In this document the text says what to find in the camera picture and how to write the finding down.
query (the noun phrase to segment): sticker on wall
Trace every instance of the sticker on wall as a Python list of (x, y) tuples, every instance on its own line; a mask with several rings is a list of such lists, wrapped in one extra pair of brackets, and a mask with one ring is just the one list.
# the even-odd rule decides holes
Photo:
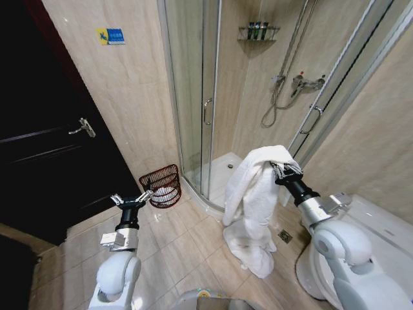
[(122, 29), (98, 28), (96, 32), (102, 45), (124, 44)]

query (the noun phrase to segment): door handle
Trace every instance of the door handle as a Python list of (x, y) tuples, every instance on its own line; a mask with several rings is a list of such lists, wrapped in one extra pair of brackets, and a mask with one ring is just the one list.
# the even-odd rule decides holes
[(311, 128), (308, 131), (304, 131), (304, 130), (300, 130), (299, 133), (300, 134), (309, 134), (311, 130), (314, 129), (314, 127), (317, 125), (318, 121), (320, 120), (320, 117), (323, 115), (323, 109), (319, 108), (317, 106), (314, 107), (314, 110), (318, 111), (318, 117), (316, 119), (316, 121), (314, 122), (314, 124), (312, 124)]
[(204, 106), (204, 124), (205, 125), (207, 125), (207, 126), (210, 126), (211, 125), (211, 122), (210, 121), (206, 121), (205, 120), (205, 116), (206, 116), (206, 114), (207, 114), (207, 107), (208, 107), (208, 105), (210, 104), (212, 102), (212, 98), (209, 98), (208, 100), (206, 100), (205, 101), (205, 103), (203, 104), (203, 106)]
[(96, 137), (95, 131), (93, 130), (92, 126), (90, 126), (90, 124), (89, 124), (89, 122), (88, 122), (88, 120), (87, 120), (86, 118), (81, 118), (81, 119), (79, 120), (79, 122), (80, 122), (80, 124), (81, 124), (81, 127), (78, 128), (78, 129), (76, 129), (76, 130), (69, 131), (69, 132), (68, 132), (69, 134), (77, 134), (78, 132), (81, 132), (83, 129), (85, 129), (86, 132), (88, 133), (88, 135), (89, 135), (91, 138)]

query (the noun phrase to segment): wicker basket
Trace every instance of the wicker basket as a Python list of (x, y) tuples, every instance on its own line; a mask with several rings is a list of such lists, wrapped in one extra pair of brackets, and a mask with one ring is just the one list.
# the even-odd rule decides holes
[(178, 167), (169, 165), (162, 169), (148, 173), (139, 178), (145, 191), (151, 190), (154, 195), (150, 204), (160, 209), (166, 209), (178, 202), (181, 197)]

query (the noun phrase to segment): glass shower door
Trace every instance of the glass shower door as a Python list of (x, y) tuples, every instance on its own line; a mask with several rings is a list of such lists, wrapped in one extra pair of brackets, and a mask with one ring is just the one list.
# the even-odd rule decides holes
[(165, 0), (182, 173), (208, 197), (218, 0)]

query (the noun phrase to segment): shower faucet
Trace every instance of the shower faucet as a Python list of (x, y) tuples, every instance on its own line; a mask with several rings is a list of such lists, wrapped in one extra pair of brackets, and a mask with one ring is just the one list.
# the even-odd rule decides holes
[(293, 77), (292, 87), (294, 90), (291, 93), (291, 98), (293, 98), (294, 96), (297, 96), (303, 89), (309, 89), (313, 92), (321, 89), (321, 87), (323, 87), (325, 83), (325, 80), (323, 79), (323, 77), (315, 81), (305, 79), (301, 74), (298, 74), (297, 76)]

